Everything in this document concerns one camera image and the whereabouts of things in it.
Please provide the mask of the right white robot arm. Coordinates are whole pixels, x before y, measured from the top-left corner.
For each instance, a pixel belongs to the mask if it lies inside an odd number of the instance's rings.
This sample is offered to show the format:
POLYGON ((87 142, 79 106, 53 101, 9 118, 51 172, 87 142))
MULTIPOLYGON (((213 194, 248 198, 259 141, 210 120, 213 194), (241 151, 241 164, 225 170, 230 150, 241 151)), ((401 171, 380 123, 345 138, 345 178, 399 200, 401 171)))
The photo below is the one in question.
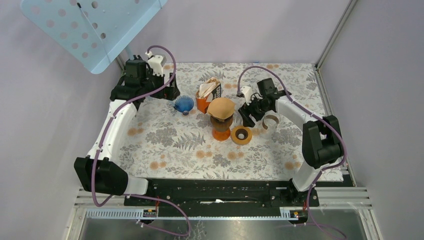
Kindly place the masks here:
POLYGON ((338 119, 334 115, 321 116, 297 102, 286 88, 278 90, 271 78, 257 83, 258 92, 249 86, 237 86, 237 96, 244 98, 239 108, 243 126, 254 127, 269 111, 278 113, 302 131, 301 150, 304 162, 292 178, 294 188, 287 191, 287 201, 301 205, 307 191, 322 171, 343 163, 347 157, 338 119))

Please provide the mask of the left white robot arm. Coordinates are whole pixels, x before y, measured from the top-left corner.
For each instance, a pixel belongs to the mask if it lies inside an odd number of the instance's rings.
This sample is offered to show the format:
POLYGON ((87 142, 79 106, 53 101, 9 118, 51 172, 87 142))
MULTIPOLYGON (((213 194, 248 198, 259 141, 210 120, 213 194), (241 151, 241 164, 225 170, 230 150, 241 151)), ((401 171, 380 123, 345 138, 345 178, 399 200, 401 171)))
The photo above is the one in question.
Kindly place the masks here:
POLYGON ((144 206, 152 204, 155 192, 148 180, 129 175, 118 165, 120 143, 128 133, 129 124, 145 99, 175 100, 179 95, 176 77, 170 73, 165 81, 166 58, 154 55, 144 61, 140 57, 128 60, 125 73, 110 94, 106 120, 93 147, 85 157, 78 157, 74 169, 87 192, 109 195, 136 195, 144 206))

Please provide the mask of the orange coffee filter box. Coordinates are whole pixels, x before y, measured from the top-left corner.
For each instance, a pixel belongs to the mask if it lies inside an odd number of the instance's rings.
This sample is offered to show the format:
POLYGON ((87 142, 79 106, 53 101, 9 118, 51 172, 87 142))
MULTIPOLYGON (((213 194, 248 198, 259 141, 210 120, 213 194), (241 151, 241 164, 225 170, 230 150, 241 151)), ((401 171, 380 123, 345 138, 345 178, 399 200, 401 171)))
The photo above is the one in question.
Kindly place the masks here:
POLYGON ((197 109, 203 114, 207 113, 210 103, 222 96, 222 84, 216 77, 211 77, 199 85, 195 94, 197 109))

